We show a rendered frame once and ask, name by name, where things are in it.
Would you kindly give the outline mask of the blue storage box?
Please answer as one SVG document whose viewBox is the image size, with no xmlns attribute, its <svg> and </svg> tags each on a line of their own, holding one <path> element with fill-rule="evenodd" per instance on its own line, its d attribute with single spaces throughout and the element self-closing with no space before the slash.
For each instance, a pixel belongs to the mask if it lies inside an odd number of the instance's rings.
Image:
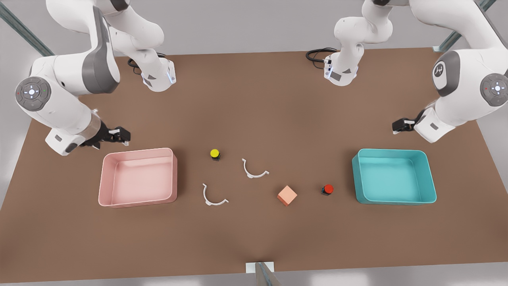
<svg viewBox="0 0 508 286">
<path fill-rule="evenodd" d="M 352 170 L 359 203 L 421 206 L 437 201 L 423 151 L 361 149 L 352 158 Z"/>
</svg>

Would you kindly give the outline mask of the orange cube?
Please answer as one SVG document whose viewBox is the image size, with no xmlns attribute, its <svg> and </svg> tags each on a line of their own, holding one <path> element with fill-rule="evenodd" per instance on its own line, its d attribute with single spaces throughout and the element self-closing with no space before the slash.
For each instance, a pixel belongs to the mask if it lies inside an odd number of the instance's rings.
<svg viewBox="0 0 508 286">
<path fill-rule="evenodd" d="M 297 197 L 297 193 L 292 190 L 290 186 L 285 186 L 281 192 L 277 195 L 277 198 L 285 206 L 288 206 Z"/>
</svg>

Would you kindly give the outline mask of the pink storage box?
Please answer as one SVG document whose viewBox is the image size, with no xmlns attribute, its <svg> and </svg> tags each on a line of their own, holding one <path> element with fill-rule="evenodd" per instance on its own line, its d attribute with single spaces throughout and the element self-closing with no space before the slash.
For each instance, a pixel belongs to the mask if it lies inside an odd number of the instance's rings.
<svg viewBox="0 0 508 286">
<path fill-rule="evenodd" d="M 149 206 L 176 199 L 177 158 L 170 148 L 110 153 L 103 159 L 101 206 Z"/>
</svg>

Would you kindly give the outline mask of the white curved clip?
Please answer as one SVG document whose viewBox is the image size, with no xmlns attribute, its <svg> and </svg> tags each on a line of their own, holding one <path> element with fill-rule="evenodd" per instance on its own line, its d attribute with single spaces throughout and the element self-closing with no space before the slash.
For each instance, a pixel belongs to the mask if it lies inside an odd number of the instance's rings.
<svg viewBox="0 0 508 286">
<path fill-rule="evenodd" d="M 202 184 L 202 197 L 204 203 L 211 207 L 227 205 L 230 203 L 228 197 L 225 197 L 221 190 L 215 188 L 214 186 L 210 187 L 207 184 Z"/>
<path fill-rule="evenodd" d="M 249 179 L 258 179 L 271 174 L 269 170 L 262 168 L 263 165 L 254 164 L 256 162 L 252 162 L 252 160 L 242 158 L 241 161 L 243 172 Z"/>
</svg>

